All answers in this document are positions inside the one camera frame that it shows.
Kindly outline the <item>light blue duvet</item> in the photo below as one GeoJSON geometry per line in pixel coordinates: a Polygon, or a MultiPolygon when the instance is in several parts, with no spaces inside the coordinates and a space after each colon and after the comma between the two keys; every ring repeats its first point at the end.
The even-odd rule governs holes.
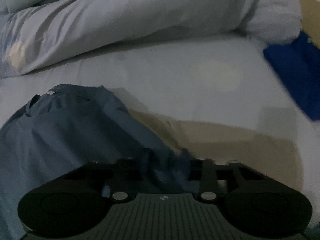
{"type": "Polygon", "coordinates": [[[287,43],[301,26],[299,0],[59,0],[1,11],[1,78],[121,41],[238,30],[264,43],[287,43]]]}

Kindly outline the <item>blue storage bag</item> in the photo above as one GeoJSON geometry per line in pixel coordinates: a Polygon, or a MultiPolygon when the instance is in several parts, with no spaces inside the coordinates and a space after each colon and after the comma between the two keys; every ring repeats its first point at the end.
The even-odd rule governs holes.
{"type": "Polygon", "coordinates": [[[263,50],[281,82],[312,121],[319,121],[319,48],[303,31],[290,44],[272,44],[263,50]]]}

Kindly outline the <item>wooden bed side board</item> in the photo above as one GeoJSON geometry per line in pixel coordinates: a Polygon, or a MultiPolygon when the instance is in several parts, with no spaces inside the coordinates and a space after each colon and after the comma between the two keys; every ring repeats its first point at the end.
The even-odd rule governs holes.
{"type": "Polygon", "coordinates": [[[299,0],[302,10],[302,28],[319,48],[320,43],[320,4],[319,0],[299,0]]]}

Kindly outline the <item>blue shirt garment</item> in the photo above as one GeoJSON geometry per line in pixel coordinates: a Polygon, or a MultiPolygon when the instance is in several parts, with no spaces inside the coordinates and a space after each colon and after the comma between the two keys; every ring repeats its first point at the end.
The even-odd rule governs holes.
{"type": "Polygon", "coordinates": [[[161,185],[197,192],[191,156],[177,156],[105,87],[58,85],[34,96],[1,127],[1,239],[19,239],[20,199],[80,166],[138,159],[161,185]]]}

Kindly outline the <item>patterned blue bed sheet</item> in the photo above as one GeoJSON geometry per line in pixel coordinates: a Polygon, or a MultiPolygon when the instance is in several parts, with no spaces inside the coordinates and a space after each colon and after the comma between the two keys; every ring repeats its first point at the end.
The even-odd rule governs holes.
{"type": "Polygon", "coordinates": [[[1,81],[1,122],[58,84],[104,86],[155,116],[190,152],[238,160],[302,191],[319,223],[319,123],[297,107],[256,42],[215,36],[114,44],[1,81]]]}

